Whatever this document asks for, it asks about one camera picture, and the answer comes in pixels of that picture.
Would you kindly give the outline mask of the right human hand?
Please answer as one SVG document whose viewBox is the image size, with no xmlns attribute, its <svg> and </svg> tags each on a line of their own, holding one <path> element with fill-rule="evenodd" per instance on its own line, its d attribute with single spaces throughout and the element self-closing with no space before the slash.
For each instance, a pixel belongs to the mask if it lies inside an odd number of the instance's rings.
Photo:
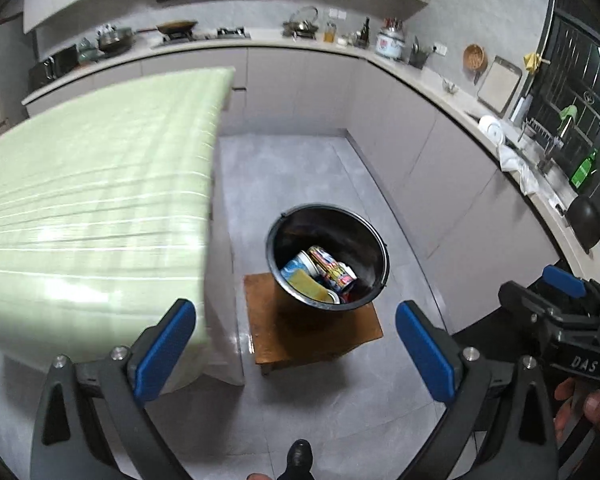
<svg viewBox="0 0 600 480">
<path fill-rule="evenodd" d="M 562 401 L 562 406 L 554 418 L 555 434 L 558 442 L 564 438 L 565 429 L 572 412 L 572 397 L 575 392 L 576 381 L 573 378 L 561 382 L 554 391 L 555 399 Z M 582 413 L 600 431 L 600 390 L 588 394 L 582 404 Z"/>
</svg>

